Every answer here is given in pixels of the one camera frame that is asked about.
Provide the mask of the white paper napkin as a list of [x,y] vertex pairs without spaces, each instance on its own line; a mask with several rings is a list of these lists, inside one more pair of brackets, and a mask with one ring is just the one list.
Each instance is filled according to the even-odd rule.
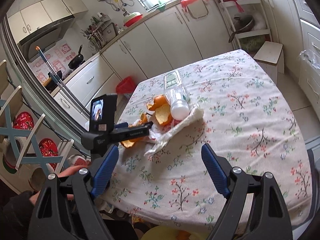
[[169,141],[178,134],[185,127],[190,126],[191,124],[199,121],[203,118],[204,109],[202,109],[198,104],[193,104],[191,106],[190,114],[182,121],[180,121],[177,125],[169,129],[167,132],[161,134],[161,136],[155,137],[155,140],[152,142],[153,147],[147,150],[144,153],[144,156],[154,155],[160,150],[162,150]]

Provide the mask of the orange peel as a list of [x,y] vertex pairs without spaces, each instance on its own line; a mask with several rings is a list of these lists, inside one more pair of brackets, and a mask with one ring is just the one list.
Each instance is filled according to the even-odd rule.
[[[167,102],[165,95],[162,94],[156,96],[153,100],[153,104],[147,104],[147,109],[148,111],[154,112],[156,123],[160,126],[166,126],[171,123],[172,116],[170,113],[170,105]],[[130,127],[146,124],[149,121],[147,115],[150,114],[142,113],[140,115],[140,119],[136,121],[133,125],[130,125]]]

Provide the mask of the clear plastic bottle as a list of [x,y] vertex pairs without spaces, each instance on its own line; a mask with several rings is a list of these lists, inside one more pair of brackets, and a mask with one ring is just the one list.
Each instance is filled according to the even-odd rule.
[[189,115],[188,96],[178,70],[165,74],[164,95],[170,105],[170,113],[175,120],[182,121]]

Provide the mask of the red-lined small trash bin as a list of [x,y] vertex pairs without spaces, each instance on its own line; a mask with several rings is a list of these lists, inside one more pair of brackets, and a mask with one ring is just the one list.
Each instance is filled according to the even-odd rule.
[[128,76],[120,81],[116,86],[116,93],[125,96],[127,99],[131,98],[137,85],[131,76]]

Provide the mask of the yellow plastic trash bucket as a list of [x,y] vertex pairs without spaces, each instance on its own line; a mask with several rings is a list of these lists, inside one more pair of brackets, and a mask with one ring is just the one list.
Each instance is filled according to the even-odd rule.
[[173,229],[167,226],[156,226],[147,231],[141,240],[177,240],[177,239],[206,239],[209,233],[198,233],[179,229]]

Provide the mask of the white kitchen trolley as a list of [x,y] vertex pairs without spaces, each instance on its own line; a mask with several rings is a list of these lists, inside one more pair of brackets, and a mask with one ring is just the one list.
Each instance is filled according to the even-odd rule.
[[261,0],[215,0],[225,21],[229,40],[235,49],[254,55],[266,41],[271,29]]

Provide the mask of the floral tablecloth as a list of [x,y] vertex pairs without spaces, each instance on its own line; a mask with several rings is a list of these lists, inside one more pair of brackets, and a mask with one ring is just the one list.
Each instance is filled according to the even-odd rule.
[[225,204],[205,168],[201,147],[246,173],[271,172],[292,225],[304,222],[312,201],[305,142],[294,114],[275,83],[243,50],[189,64],[179,70],[191,104],[203,117],[182,129],[160,151],[150,143],[120,147],[103,194],[108,204],[155,224],[211,231]]

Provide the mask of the black frying pan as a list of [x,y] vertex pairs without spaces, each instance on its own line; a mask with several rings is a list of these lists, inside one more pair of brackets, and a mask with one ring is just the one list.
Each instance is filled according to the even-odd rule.
[[82,55],[81,51],[82,51],[83,45],[81,45],[79,47],[79,51],[78,54],[75,56],[75,58],[73,58],[71,60],[71,62],[68,64],[69,68],[71,70],[75,70],[76,68],[78,68],[79,66],[81,66],[85,61],[84,61],[84,56]]

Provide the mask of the blue white folding rack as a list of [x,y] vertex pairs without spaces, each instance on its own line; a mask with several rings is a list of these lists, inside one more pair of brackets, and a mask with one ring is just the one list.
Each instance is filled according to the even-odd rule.
[[23,87],[15,86],[10,96],[1,100],[1,142],[8,139],[14,154],[14,162],[9,165],[18,171],[22,165],[41,168],[45,175],[60,173],[74,144],[73,139],[61,140],[57,145],[57,155],[44,156],[37,141],[37,133],[43,126],[46,115],[38,117],[37,122],[28,129],[13,128],[16,115],[24,105]]

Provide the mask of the red basin with lid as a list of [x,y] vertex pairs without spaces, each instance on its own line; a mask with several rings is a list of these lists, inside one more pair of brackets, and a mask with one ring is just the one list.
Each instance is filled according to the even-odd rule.
[[126,11],[123,13],[123,15],[124,15],[124,20],[123,20],[124,26],[127,28],[143,18],[143,14],[141,14],[140,12],[128,13]]

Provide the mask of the small white stool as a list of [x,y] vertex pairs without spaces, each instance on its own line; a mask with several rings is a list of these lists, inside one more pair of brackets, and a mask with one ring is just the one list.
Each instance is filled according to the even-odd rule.
[[265,41],[253,59],[277,84],[278,74],[284,74],[283,44]]

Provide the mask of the wok on trolley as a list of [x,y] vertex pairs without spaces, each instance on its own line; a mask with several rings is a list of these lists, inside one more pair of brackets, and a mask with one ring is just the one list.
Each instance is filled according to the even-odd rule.
[[244,14],[243,16],[235,16],[233,24],[234,30],[229,37],[229,43],[231,43],[234,40],[236,34],[251,31],[255,25],[255,20],[252,15]]

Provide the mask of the white cutting board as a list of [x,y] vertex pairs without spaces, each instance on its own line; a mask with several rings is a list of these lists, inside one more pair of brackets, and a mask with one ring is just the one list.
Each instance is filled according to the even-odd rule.
[[193,19],[199,19],[208,15],[208,9],[203,0],[196,0],[187,5],[188,12]]

